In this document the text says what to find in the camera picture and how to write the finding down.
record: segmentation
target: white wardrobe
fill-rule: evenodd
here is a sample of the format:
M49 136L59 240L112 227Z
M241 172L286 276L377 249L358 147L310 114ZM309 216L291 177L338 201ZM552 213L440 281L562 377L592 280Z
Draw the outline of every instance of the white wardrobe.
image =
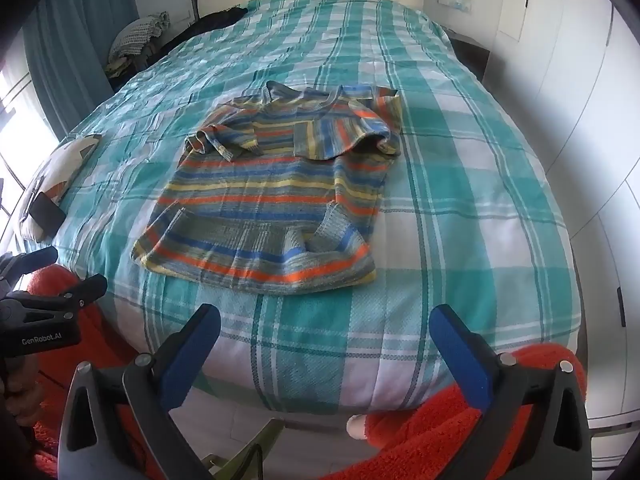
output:
M483 82L538 154L570 233L594 478L606 478L640 428L640 45L609 0L504 0Z

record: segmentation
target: window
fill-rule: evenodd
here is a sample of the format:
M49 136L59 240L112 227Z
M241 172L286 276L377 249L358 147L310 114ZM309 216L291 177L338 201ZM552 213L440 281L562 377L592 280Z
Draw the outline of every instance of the window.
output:
M33 89L22 33L0 66L0 234L8 243L9 218L33 175L58 145Z

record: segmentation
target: smartphone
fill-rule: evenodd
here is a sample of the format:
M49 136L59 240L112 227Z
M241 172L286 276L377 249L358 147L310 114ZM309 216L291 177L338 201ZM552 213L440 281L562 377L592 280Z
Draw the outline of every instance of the smartphone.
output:
M53 238L60 229L66 215L51 199L43 192L39 192L29 207L31 218L36 221L44 234Z

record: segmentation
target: plaid bedspread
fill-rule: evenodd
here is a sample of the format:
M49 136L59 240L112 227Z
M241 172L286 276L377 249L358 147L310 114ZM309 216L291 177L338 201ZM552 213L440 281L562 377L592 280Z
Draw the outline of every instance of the plaid bedspread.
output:
M372 282L367 240L399 154L397 93L267 81L220 105L187 137L132 257L154 272L259 294Z
M183 43L74 131L101 133L62 201L62 264L102 272L107 317L154 350L201 303L222 334L196 386L272 410L415 406L449 383L427 318L449 303L498 350L567 344L580 309L569 238L521 133L457 62L441 28L388 0L254 0L234 26ZM402 154L371 236L377 278L301 296L233 292L149 272L130 252L217 104L267 80L372 84L402 97Z

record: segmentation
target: cushion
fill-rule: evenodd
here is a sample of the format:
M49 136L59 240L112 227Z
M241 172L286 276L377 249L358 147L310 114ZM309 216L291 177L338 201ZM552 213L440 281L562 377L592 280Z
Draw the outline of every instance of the cushion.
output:
M57 147L49 158L40 165L12 215L16 234L20 234L24 240L34 240L35 242L44 240L45 235L42 228L28 214L31 202L42 191L54 204L59 204L101 138L101 135L95 134L72 140Z

